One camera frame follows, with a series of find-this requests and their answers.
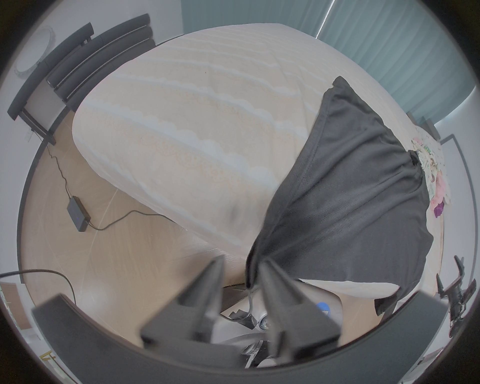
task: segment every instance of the wooden floor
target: wooden floor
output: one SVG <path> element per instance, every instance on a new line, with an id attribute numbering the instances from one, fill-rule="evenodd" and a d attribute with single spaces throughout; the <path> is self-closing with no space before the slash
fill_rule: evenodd
<path id="1" fill-rule="evenodd" d="M 70 113 L 50 146 L 72 195 L 91 222 L 101 228 L 132 209 L 153 211 L 100 178 L 72 139 Z M 140 345 L 138 330 L 221 251 L 169 220 L 131 214 L 105 231 L 78 232 L 67 212 L 69 198 L 54 159 L 45 151 L 28 192 L 22 226 L 22 268 L 48 268 L 72 282 L 78 306 L 100 325 Z M 227 257 L 225 285 L 243 281 L 245 261 Z M 62 292 L 68 284 L 52 274 L 24 277 L 35 304 Z M 376 326 L 373 300 L 341 296 L 341 343 Z"/>

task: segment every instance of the bed sheet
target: bed sheet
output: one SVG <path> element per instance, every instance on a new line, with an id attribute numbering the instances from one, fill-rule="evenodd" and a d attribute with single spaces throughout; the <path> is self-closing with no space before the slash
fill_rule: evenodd
<path id="1" fill-rule="evenodd" d="M 127 62 L 85 98 L 73 139 L 92 169 L 232 257 L 246 259 L 337 76 L 405 149 L 417 134 L 356 63 L 280 24 L 232 25 L 173 39 Z M 442 222 L 419 288 L 433 294 Z"/>

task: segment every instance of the vertical blind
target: vertical blind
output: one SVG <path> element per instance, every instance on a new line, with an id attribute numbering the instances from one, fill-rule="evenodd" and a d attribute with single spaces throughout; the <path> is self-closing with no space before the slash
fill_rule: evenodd
<path id="1" fill-rule="evenodd" d="M 368 72 L 418 123 L 438 122 L 475 85 L 456 44 L 417 0 L 181 0 L 181 6 L 185 33 L 281 23 L 318 35 Z"/>

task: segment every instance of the purple cloth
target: purple cloth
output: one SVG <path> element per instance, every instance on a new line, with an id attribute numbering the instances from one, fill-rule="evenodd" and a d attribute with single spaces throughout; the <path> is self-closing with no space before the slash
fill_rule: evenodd
<path id="1" fill-rule="evenodd" d="M 440 216 L 443 211 L 444 211 L 444 206 L 445 204 L 443 202 L 441 202 L 440 204 L 438 204 L 435 209 L 433 210 L 433 213 L 435 213 L 435 217 L 438 217 Z"/>

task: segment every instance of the power adapter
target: power adapter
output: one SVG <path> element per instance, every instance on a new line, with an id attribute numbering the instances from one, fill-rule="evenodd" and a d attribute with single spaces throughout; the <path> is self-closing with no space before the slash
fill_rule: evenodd
<path id="1" fill-rule="evenodd" d="M 85 232 L 88 223 L 90 222 L 90 215 L 87 213 L 87 210 L 77 196 L 72 196 L 70 198 L 67 211 L 78 231 Z"/>

